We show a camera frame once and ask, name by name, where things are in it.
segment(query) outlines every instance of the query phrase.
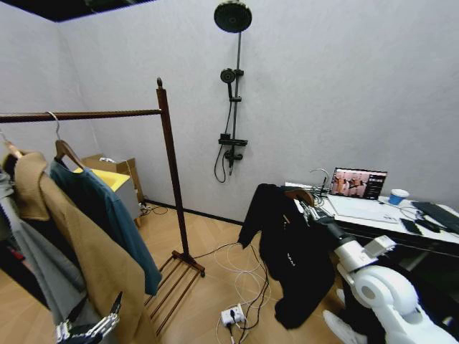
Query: rain shower head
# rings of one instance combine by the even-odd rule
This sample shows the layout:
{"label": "rain shower head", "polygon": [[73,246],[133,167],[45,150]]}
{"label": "rain shower head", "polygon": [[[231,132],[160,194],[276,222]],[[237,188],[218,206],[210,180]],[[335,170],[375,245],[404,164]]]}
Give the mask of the rain shower head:
{"label": "rain shower head", "polygon": [[250,26],[252,12],[246,4],[229,0],[217,6],[214,12],[214,20],[220,29],[236,34]]}

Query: wall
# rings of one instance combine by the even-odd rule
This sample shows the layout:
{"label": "wall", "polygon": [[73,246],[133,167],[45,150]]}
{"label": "wall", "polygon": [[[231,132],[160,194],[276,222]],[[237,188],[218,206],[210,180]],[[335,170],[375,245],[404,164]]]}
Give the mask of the wall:
{"label": "wall", "polygon": [[[237,35],[218,1],[160,0],[60,24],[94,110],[156,108],[168,90],[184,205],[242,220],[256,185],[315,183],[312,168],[389,171],[384,192],[459,206],[459,3],[453,0],[247,0],[237,137],[249,140],[215,181],[227,115],[219,80]],[[135,156],[150,199],[173,203],[158,118],[95,121],[102,151]]]}
{"label": "wall", "polygon": [[[84,110],[75,66],[57,25],[0,2],[0,113]],[[55,154],[54,123],[3,124],[22,149]],[[81,156],[98,151],[89,121],[62,122],[60,135]],[[0,154],[6,152],[4,145]]]}

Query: baseboard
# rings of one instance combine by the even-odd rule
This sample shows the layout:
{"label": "baseboard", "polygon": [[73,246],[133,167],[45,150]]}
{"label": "baseboard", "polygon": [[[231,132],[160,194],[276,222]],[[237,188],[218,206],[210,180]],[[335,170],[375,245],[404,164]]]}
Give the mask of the baseboard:
{"label": "baseboard", "polygon": [[[145,199],[144,201],[147,202],[147,203],[150,203],[150,204],[155,204],[157,206],[164,206],[164,207],[170,208],[170,209],[175,209],[176,208],[175,206],[173,206],[171,204],[165,204],[165,203],[161,203],[161,202],[157,202],[157,201],[152,201],[150,199]],[[217,216],[217,215],[203,213],[202,211],[197,211],[197,210],[193,210],[193,209],[184,208],[184,211],[187,212],[187,213],[190,213],[190,214],[205,216],[205,217],[208,217],[210,219],[215,219],[215,220],[219,220],[219,221],[228,222],[230,224],[237,224],[239,226],[242,226],[244,224],[244,222],[241,222],[241,221],[236,221],[236,220],[233,220],[233,219],[227,219],[226,217],[221,217],[221,216]]]}

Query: laptop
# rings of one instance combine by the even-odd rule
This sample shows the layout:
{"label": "laptop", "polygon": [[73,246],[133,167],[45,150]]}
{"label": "laptop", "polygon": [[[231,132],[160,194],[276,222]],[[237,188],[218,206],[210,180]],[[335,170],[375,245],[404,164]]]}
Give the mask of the laptop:
{"label": "laptop", "polygon": [[328,200],[340,216],[396,224],[392,207],[378,202],[387,172],[335,168]]}

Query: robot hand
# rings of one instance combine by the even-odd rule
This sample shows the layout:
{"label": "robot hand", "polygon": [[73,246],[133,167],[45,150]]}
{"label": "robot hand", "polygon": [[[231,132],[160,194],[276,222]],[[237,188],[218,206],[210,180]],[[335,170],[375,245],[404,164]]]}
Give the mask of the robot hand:
{"label": "robot hand", "polygon": [[121,298],[123,292],[118,294],[113,303],[110,314],[104,317],[97,324],[72,326],[71,320],[76,318],[76,315],[69,315],[66,321],[61,322],[56,327],[56,343],[57,344],[96,344],[110,333],[120,321],[118,313],[121,308]]}

